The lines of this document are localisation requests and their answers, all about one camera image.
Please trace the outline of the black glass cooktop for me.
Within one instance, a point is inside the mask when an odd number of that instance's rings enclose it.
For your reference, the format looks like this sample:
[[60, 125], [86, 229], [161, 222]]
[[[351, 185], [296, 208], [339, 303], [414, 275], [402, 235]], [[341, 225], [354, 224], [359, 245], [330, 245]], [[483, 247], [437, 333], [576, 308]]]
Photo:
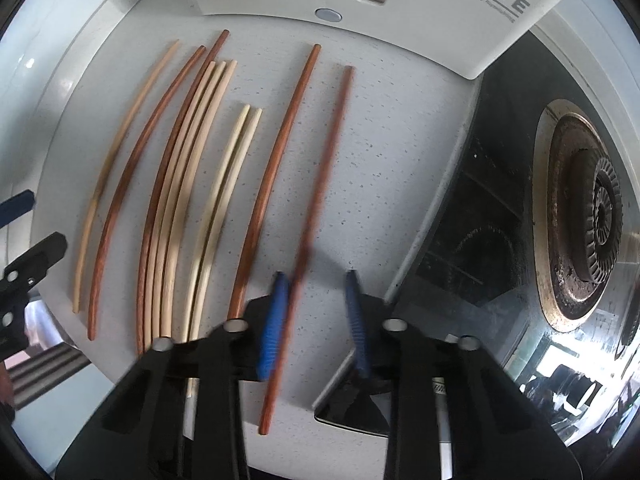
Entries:
[[[596, 127], [620, 178], [620, 251], [588, 320], [544, 318], [536, 285], [532, 173], [538, 120], [557, 99]], [[429, 337], [477, 338], [585, 472], [623, 441], [639, 409], [639, 204], [600, 113], [560, 61], [526, 35], [485, 73], [464, 151], [393, 315]]]

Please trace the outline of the light bamboo chopstick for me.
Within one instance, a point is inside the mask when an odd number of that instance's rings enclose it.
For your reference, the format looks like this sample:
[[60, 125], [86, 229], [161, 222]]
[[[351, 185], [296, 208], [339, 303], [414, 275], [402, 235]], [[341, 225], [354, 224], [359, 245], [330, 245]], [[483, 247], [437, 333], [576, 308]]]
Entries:
[[166, 231], [170, 228], [171, 218], [175, 211], [175, 202], [177, 200], [178, 194], [178, 175], [180, 174], [180, 164], [181, 157], [184, 152], [184, 144], [189, 143], [192, 138], [192, 122], [194, 118], [198, 117], [198, 110], [201, 108], [201, 100], [202, 97], [206, 95], [206, 88], [212, 76], [212, 73], [215, 68], [215, 63], [211, 62], [209, 64], [208, 70], [206, 70], [205, 75], [206, 85], [204, 86], [203, 92], [201, 94], [200, 102], [198, 102], [198, 107], [194, 110], [194, 114], [189, 126], [186, 135], [183, 138], [182, 150], [180, 152], [180, 156], [177, 160], [177, 167], [175, 170], [174, 178], [172, 179], [170, 190], [168, 191], [166, 207], [164, 209], [164, 214], [158, 222], [157, 228], [154, 229], [155, 234], [158, 235], [156, 239], [156, 243], [152, 248], [151, 252], [151, 262], [149, 263], [148, 270], [150, 271], [150, 275], [146, 279], [146, 299], [145, 299], [145, 338], [148, 340], [148, 346], [152, 344], [152, 341], [155, 337], [160, 336], [160, 300], [158, 296], [162, 292], [162, 277], [163, 277], [163, 264], [166, 252]]
[[184, 222], [186, 222], [186, 207], [189, 205], [193, 188], [197, 162], [191, 162], [192, 156], [199, 158], [204, 148], [207, 134], [203, 125], [210, 125], [215, 113], [209, 113], [212, 102], [216, 100], [217, 88], [224, 78], [227, 63], [210, 62], [202, 84], [195, 96], [198, 96], [198, 107], [189, 117], [189, 129], [183, 135], [176, 166], [171, 175], [170, 188], [165, 200], [165, 210], [158, 233], [158, 243], [155, 254], [154, 273], [150, 284], [152, 338], [170, 337], [172, 335], [172, 294], [175, 290], [177, 260]]
[[213, 81], [208, 85], [209, 97], [205, 99], [204, 113], [196, 121], [196, 127], [191, 147], [183, 157], [182, 177], [179, 179], [178, 195], [174, 218], [171, 220], [165, 262], [163, 265], [163, 291], [160, 293], [160, 332], [163, 336], [171, 336], [176, 341], [182, 339], [181, 333], [174, 325], [174, 310], [178, 260], [182, 245], [184, 230], [186, 229], [186, 215], [193, 193], [194, 182], [198, 166], [205, 148], [205, 144], [212, 130], [220, 103], [227, 92], [230, 80], [238, 66], [237, 60], [220, 62], [214, 69]]

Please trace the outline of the gas stove burner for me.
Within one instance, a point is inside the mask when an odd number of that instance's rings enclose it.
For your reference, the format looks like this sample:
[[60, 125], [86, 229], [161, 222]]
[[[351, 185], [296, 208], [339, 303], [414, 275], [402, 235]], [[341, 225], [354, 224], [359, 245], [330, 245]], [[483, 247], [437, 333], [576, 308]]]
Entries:
[[536, 285], [557, 332], [584, 324], [613, 272], [623, 227], [620, 178], [596, 127], [557, 99], [538, 120], [532, 173]]

